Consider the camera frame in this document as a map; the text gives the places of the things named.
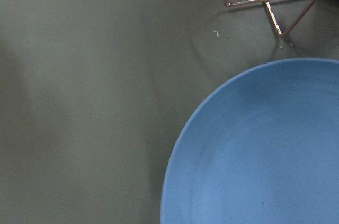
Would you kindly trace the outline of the blue plate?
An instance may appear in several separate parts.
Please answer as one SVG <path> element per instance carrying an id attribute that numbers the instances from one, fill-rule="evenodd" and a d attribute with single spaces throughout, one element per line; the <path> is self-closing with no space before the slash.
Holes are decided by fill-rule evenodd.
<path id="1" fill-rule="evenodd" d="M 161 223 L 338 223 L 338 62 L 247 70 L 179 135 Z"/>

